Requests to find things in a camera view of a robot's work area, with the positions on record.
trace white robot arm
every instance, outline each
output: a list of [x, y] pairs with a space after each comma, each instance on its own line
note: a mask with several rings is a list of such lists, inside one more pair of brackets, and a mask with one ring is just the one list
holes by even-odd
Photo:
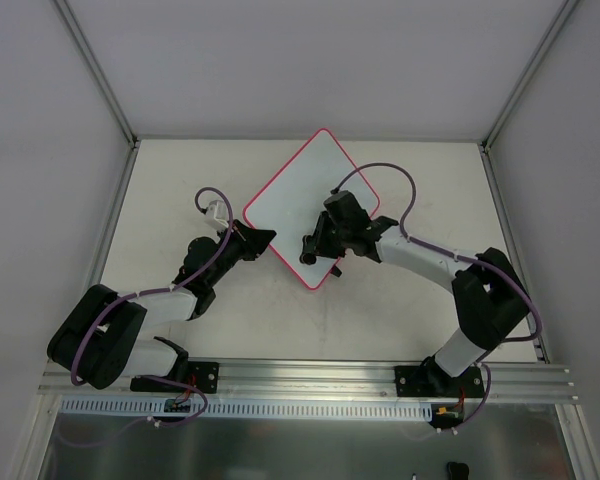
[[[371, 220], [354, 195], [346, 190], [324, 202], [311, 235], [303, 238], [300, 262], [311, 265], [316, 257], [340, 258], [354, 254], [378, 263], [411, 270], [435, 282], [454, 296], [459, 328], [432, 357], [425, 359], [421, 381], [444, 390], [449, 379], [461, 376], [484, 358], [529, 313], [524, 300], [492, 270], [462, 261], [476, 259], [504, 272], [521, 289], [520, 280], [506, 256], [494, 248], [484, 253], [456, 251], [432, 242], [405, 237], [396, 220]], [[455, 252], [453, 256], [439, 252]]]
[[[209, 237], [194, 239], [169, 289], [158, 289], [162, 290], [160, 293], [145, 292], [113, 308], [86, 344], [78, 364], [80, 378], [98, 389], [108, 387], [121, 375], [153, 375], [186, 383], [190, 373], [188, 353], [163, 338], [138, 340], [139, 332], [143, 328], [203, 315], [216, 298], [214, 285], [238, 261], [256, 260], [276, 235], [272, 230], [249, 228], [238, 220], [229, 225], [227, 209], [221, 201], [209, 204], [205, 219], [221, 239], [231, 229], [224, 250], [204, 272], [190, 280], [216, 255], [222, 243]], [[125, 294], [104, 285], [89, 288], [49, 342], [47, 356], [71, 370], [81, 343], [101, 312], [123, 297]]]

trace metal frame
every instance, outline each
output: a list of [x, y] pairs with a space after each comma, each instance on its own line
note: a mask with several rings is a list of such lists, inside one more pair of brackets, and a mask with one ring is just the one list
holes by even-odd
[[80, 57], [82, 57], [87, 70], [89, 70], [89, 74], [100, 90], [105, 103], [111, 111], [111, 114], [118, 123], [118, 126], [122, 131], [122, 135], [124, 135], [124, 137], [127, 139], [129, 145], [135, 146], [137, 141], [136, 135], [133, 133], [131, 125], [129, 124], [129, 120], [127, 120], [127, 116], [122, 110], [122, 107], [120, 106], [116, 95], [113, 93], [111, 85], [109, 84], [109, 81], [107, 80], [100, 63], [98, 62], [98, 59], [93, 53], [93, 49], [91, 48], [87, 37], [82, 31], [82, 27], [78, 22], [76, 14], [73, 12], [73, 9], [67, 0], [51, 0], [51, 2], [58, 13], [60, 20], [69, 32], [71, 40], [76, 46]]
[[[86, 279], [86, 286], [98, 282], [102, 276], [107, 255], [126, 190], [131, 178], [133, 166], [140, 142], [119, 104], [102, 67], [100, 66], [89, 42], [70, 7], [68, 0], [51, 0], [58, 15], [67, 28], [72, 42], [85, 62], [90, 75], [96, 82], [105, 102], [115, 117], [120, 130], [129, 142], [129, 152], [125, 167], [106, 224], [98, 242], [98, 247]], [[506, 208], [502, 201], [496, 176], [493, 171], [489, 151], [498, 134], [505, 126], [511, 113], [522, 98], [540, 65], [556, 39], [563, 31], [580, 0], [564, 0], [560, 10], [548, 27], [529, 62], [518, 78], [507, 102], [501, 109], [481, 148], [485, 174], [493, 195], [498, 218], [505, 237], [512, 263], [525, 281], [520, 255], [511, 231]], [[143, 138], [157, 138], [144, 135]], [[184, 138], [159, 136], [159, 138]], [[538, 358], [548, 361], [546, 345], [540, 341], [537, 345]], [[214, 359], [221, 364], [219, 392], [217, 399], [246, 399], [264, 402], [280, 402], [287, 399], [314, 402], [359, 401], [395, 406], [398, 402], [410, 402], [415, 399], [398, 399], [395, 395], [393, 366], [404, 362], [324, 362], [290, 360], [240, 360]], [[568, 368], [545, 363], [536, 364], [490, 364], [493, 371], [490, 403], [500, 404], [553, 404], [562, 428], [565, 447], [573, 465], [577, 479], [600, 478], [600, 463], [589, 440], [588, 429], [570, 378]], [[118, 380], [110, 389], [99, 392], [91, 387], [79, 391], [71, 386], [69, 374], [55, 364], [49, 363], [40, 384], [37, 399], [37, 414], [30, 425], [29, 441], [19, 452], [19, 468], [14, 478], [18, 480], [35, 479], [40, 472], [51, 436], [56, 414], [64, 394], [100, 395], [120, 398], [147, 394], [133, 394], [128, 390], [129, 379]], [[417, 399], [426, 402], [433, 399]]]
[[520, 77], [518, 77], [511, 94], [509, 94], [509, 98], [507, 98], [507, 101], [502, 107], [502, 110], [500, 110], [493, 127], [491, 127], [487, 138], [483, 142], [487, 153], [491, 149], [493, 142], [495, 142], [496, 138], [504, 128], [507, 120], [511, 116], [511, 113], [520, 102], [522, 95], [533, 80], [535, 74], [538, 72], [538, 69], [544, 63], [545, 59], [547, 58], [547, 54], [551, 50], [551, 47], [555, 44], [558, 36], [563, 31], [573, 12], [576, 10], [576, 7], [580, 4], [580, 1], [581, 0], [564, 0], [555, 17], [553, 17], [551, 24], [547, 28], [545, 34], [542, 36], [538, 46], [533, 51], [533, 54], [527, 62], [527, 65], [522, 70], [522, 74]]
[[[417, 362], [354, 362], [310, 360], [192, 359], [220, 364], [214, 398], [252, 400], [441, 402], [457, 399], [398, 398], [393, 367]], [[576, 404], [578, 396], [569, 369], [544, 363], [490, 363], [490, 403]], [[50, 363], [41, 393], [129, 395], [130, 377], [119, 378], [106, 390], [74, 387], [70, 375]]]
[[[302, 140], [303, 142], [307, 141], [313, 133], [315, 133], [315, 129], [312, 131], [308, 131], [306, 134], [298, 134], [295, 133], [293, 135], [285, 135], [284, 137], [280, 137], [280, 135], [205, 135], [201, 137], [199, 135], [169, 135], [169, 134], [152, 134], [152, 133], [143, 133], [138, 132], [138, 140]], [[391, 137], [382, 137], [377, 135], [370, 136], [351, 136], [351, 135], [338, 135], [338, 141], [358, 141], [358, 142], [419, 142], [419, 143], [480, 143], [482, 141], [481, 138], [453, 138], [453, 137], [445, 137], [445, 138], [436, 138], [436, 137], [419, 137], [419, 136], [391, 136]]]

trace metal panel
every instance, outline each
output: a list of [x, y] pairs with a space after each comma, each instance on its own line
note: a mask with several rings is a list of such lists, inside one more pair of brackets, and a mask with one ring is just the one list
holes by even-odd
[[600, 453], [600, 0], [582, 2], [490, 152], [552, 361]]
[[[397, 401], [392, 362], [326, 362], [213, 359], [220, 363], [218, 398], [267, 400]], [[577, 403], [568, 369], [545, 364], [489, 364], [493, 372], [490, 403]], [[128, 392], [129, 378], [120, 378], [100, 394]], [[69, 373], [50, 363], [41, 393], [96, 394], [73, 387]], [[401, 399], [400, 401], [436, 399]]]
[[[61, 415], [64, 437], [106, 439], [130, 420]], [[469, 478], [567, 480], [555, 411], [548, 406], [487, 407], [458, 436], [431, 437], [414, 422], [254, 420], [201, 417], [186, 428], [133, 427], [103, 448], [73, 449], [54, 441], [57, 478], [418, 479], [446, 478], [449, 461]], [[41, 479], [51, 480], [45, 472]]]
[[0, 2], [0, 479], [82, 292], [128, 144], [51, 2]]
[[562, 0], [72, 0], [140, 135], [483, 139]]

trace gray wall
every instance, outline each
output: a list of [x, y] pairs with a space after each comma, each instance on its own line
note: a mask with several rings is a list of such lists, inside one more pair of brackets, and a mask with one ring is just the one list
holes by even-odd
[[562, 0], [71, 0], [139, 134], [480, 140]]
[[600, 452], [600, 0], [584, 1], [493, 150], [550, 357]]
[[126, 156], [104, 105], [51, 2], [0, 2], [0, 478]]

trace floor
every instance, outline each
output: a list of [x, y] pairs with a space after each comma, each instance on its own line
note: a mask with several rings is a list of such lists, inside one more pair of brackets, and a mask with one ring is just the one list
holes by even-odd
[[[193, 205], [195, 192], [217, 187], [241, 212], [303, 143], [142, 141], [102, 283], [123, 291], [167, 285], [189, 242], [214, 236]], [[414, 234], [453, 248], [505, 250], [476, 145], [342, 145], [358, 165], [393, 162], [412, 173], [418, 199], [407, 226]], [[387, 170], [370, 169], [366, 176], [381, 199], [378, 214], [397, 218], [409, 201], [409, 185]], [[341, 278], [309, 291], [268, 251], [222, 279], [204, 316], [143, 335], [166, 334], [199, 357], [420, 360], [456, 330], [453, 298], [439, 286], [354, 256], [339, 265]], [[529, 334], [522, 323], [512, 335]], [[533, 362], [536, 357], [527, 343], [505, 345], [490, 359]]]

